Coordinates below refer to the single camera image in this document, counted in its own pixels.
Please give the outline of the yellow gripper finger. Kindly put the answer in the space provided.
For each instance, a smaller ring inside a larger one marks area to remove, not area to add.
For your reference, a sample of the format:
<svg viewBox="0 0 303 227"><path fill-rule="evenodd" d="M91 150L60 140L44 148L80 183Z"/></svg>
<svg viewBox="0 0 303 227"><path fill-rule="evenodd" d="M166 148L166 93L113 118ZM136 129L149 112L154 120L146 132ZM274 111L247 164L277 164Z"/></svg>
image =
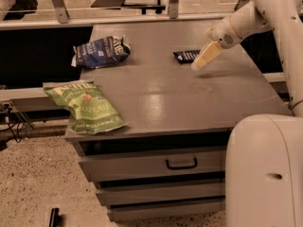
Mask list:
<svg viewBox="0 0 303 227"><path fill-rule="evenodd" d="M214 35L214 31L215 31L215 27L212 26L210 28L208 28L204 34L206 35L207 38L214 40L215 39L215 35Z"/></svg>
<svg viewBox="0 0 303 227"><path fill-rule="evenodd" d="M216 59L222 52L222 47L218 42L209 43L194 59L191 69L194 71L202 69L204 66Z"/></svg>

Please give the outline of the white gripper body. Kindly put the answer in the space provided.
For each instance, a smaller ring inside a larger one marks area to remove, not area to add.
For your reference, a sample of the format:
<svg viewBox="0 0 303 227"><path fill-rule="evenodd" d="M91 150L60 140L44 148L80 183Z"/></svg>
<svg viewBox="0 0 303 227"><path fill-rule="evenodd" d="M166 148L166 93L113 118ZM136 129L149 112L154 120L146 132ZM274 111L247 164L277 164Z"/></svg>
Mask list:
<svg viewBox="0 0 303 227"><path fill-rule="evenodd" d="M239 44L243 40L244 17L242 15L229 15L213 27L212 39L222 48L227 49Z"/></svg>

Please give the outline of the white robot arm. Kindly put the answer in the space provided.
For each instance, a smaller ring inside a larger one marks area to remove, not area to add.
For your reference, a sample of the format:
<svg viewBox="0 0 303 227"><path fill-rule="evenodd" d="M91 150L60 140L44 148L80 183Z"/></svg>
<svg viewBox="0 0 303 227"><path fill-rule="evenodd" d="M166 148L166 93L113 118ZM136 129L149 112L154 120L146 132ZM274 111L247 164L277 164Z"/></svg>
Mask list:
<svg viewBox="0 0 303 227"><path fill-rule="evenodd" d="M246 0L206 31L191 65L200 70L225 49L270 31L289 94L284 112L249 115L232 130L225 157L226 227L303 227L302 0Z"/></svg>

